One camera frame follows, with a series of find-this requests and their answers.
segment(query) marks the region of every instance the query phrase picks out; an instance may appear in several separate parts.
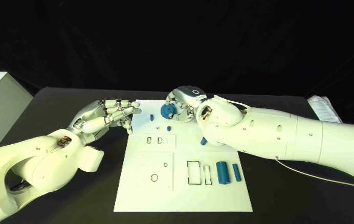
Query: black backdrop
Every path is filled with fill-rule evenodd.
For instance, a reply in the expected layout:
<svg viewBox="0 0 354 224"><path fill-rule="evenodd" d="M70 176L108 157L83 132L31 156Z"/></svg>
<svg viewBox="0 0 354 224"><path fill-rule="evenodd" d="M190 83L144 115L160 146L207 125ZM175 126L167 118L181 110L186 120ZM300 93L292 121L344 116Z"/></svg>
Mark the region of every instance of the black backdrop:
<svg viewBox="0 0 354 224"><path fill-rule="evenodd" d="M0 68L45 86L327 95L354 122L354 0L0 0Z"/></svg>

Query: white robotic arm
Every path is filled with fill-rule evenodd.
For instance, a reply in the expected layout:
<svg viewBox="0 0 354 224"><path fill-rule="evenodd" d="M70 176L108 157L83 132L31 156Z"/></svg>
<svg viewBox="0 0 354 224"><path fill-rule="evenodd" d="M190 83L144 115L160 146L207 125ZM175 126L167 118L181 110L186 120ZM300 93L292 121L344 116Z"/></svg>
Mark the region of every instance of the white robotic arm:
<svg viewBox="0 0 354 224"><path fill-rule="evenodd" d="M0 220L15 214L40 196L58 190L73 179L79 168L95 172L105 152L89 143L123 126L132 133L131 114L139 114L139 103L126 100L95 101L79 112L70 127L24 142L0 147ZM9 188L9 170L24 182Z"/></svg>
<svg viewBox="0 0 354 224"><path fill-rule="evenodd" d="M187 98L191 92L178 93L177 90L183 88L173 91L178 94L175 100L194 99ZM191 105L204 137L214 145L227 144L268 159L308 161L354 176L354 125L324 122L248 105L240 110L219 96L206 99L199 107L194 103Z"/></svg>

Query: dark table surface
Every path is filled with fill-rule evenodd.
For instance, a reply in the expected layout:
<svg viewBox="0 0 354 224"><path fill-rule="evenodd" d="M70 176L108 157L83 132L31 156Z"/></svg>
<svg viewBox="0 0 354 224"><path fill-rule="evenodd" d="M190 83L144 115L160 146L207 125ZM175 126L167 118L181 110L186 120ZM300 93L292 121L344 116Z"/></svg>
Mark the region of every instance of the dark table surface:
<svg viewBox="0 0 354 224"><path fill-rule="evenodd" d="M35 96L2 146L67 128L80 109L99 99L158 99L168 93L45 88ZM261 108L317 119L303 97L223 95ZM285 168L275 160L240 154L253 212L113 212L128 134L113 128L95 146L105 151L99 171L79 173L63 189L40 197L2 223L354 223L354 187L326 182ZM329 167L287 162L336 180L353 177Z"/></svg>

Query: white cable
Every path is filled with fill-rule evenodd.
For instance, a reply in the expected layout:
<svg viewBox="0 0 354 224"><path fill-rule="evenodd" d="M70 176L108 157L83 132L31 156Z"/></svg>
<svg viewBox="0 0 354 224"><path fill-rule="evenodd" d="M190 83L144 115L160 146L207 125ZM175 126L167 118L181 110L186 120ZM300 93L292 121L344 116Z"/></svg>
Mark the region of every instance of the white cable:
<svg viewBox="0 0 354 224"><path fill-rule="evenodd" d="M220 97L219 95L214 95L214 97L217 97L219 99L223 99L225 101L230 102L230 103L235 103L235 104L239 104L242 105L243 107L246 107L245 110L249 110L251 109L251 106L249 105L245 105L243 103L240 102L236 102L236 101L232 101L232 100L227 100L226 98Z"/></svg>
<svg viewBox="0 0 354 224"><path fill-rule="evenodd" d="M314 177L314 178L318 178L318 179L326 180L326 181L330 181L330 182L336 182L336 183L340 183L340 184L346 184L346 185L354 186L354 184L352 184L352 183L347 183L347 182L339 182L339 181L336 181L336 180L321 178L321 177L318 177L318 176L316 176L316 175L313 175L313 174L307 174L307 173L301 172L300 170L297 170L297 169L291 168L290 166L287 166L282 162L279 162L279 163L281 163L287 168L290 168L291 170L294 170L295 172L298 172L298 173L301 173L301 174L305 174L305 175L308 175L308 176L311 176L311 177Z"/></svg>

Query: blue object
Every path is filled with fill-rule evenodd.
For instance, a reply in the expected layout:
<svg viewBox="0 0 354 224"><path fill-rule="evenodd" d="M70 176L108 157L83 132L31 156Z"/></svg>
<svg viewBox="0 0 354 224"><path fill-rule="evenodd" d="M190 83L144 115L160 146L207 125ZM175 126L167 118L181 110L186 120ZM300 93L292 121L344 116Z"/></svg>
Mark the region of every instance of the blue object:
<svg viewBox="0 0 354 224"><path fill-rule="evenodd" d="M230 183L227 162L217 162L219 180L220 184L226 185Z"/></svg>
<svg viewBox="0 0 354 224"><path fill-rule="evenodd" d="M207 142L209 142L209 140L203 137L203 139L201 139L201 145L206 146Z"/></svg>
<svg viewBox="0 0 354 224"><path fill-rule="evenodd" d="M242 175L240 175L238 164L233 164L233 168L235 168L236 180L240 182L242 181Z"/></svg>
<svg viewBox="0 0 354 224"><path fill-rule="evenodd" d="M168 116L170 114L177 114L178 113L178 109L175 108L175 105L164 105L161 107L161 115L165 119L171 119L171 117Z"/></svg>

